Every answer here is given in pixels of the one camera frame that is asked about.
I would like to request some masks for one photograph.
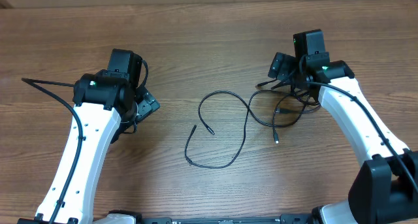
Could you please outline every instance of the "wooden table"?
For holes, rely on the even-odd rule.
[[[74,83],[107,68],[113,48],[150,66],[147,88],[161,108],[110,146],[95,217],[112,209],[145,217],[274,216],[310,212],[347,198],[359,165],[325,110],[272,130],[249,119],[242,153],[229,168],[191,167],[190,157],[222,165],[242,141],[248,100],[269,80],[276,52],[294,54],[292,34],[321,28],[331,60],[343,59],[398,138],[418,150],[417,0],[312,1],[0,10],[0,219],[32,218],[56,173],[71,115],[21,77]],[[47,86],[71,102],[72,89]],[[275,95],[253,102],[270,120]],[[297,106],[289,101],[288,106]]]

